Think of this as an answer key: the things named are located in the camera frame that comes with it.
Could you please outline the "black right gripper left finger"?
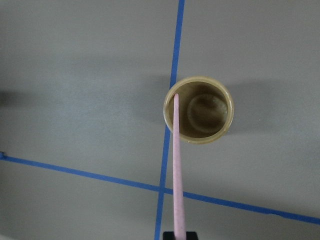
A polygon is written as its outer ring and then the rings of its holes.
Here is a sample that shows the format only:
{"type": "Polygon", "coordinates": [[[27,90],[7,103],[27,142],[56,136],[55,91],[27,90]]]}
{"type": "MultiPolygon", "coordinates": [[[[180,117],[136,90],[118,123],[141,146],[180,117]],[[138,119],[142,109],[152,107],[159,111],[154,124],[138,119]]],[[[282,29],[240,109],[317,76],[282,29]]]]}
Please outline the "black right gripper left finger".
{"type": "Polygon", "coordinates": [[[173,231],[164,231],[162,233],[162,240],[175,240],[175,233],[173,231]]]}

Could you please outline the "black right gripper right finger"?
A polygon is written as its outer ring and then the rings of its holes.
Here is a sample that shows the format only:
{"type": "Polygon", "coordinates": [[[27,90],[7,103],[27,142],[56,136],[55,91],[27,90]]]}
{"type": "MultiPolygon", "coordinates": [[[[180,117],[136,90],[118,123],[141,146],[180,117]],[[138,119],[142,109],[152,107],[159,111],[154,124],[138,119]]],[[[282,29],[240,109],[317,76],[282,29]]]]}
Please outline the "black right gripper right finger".
{"type": "Polygon", "coordinates": [[[186,240],[198,240],[198,234],[195,231],[187,231],[186,240]]]}

